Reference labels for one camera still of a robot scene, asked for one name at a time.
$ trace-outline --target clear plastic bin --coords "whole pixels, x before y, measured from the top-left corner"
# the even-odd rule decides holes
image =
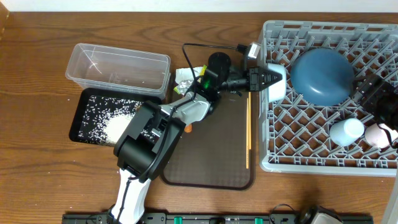
[[[100,88],[165,98],[170,79],[167,55],[77,44],[66,77],[82,88]]]

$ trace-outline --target white background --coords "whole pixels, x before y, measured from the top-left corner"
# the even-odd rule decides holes
[[[10,11],[398,12],[398,0],[0,0]]]

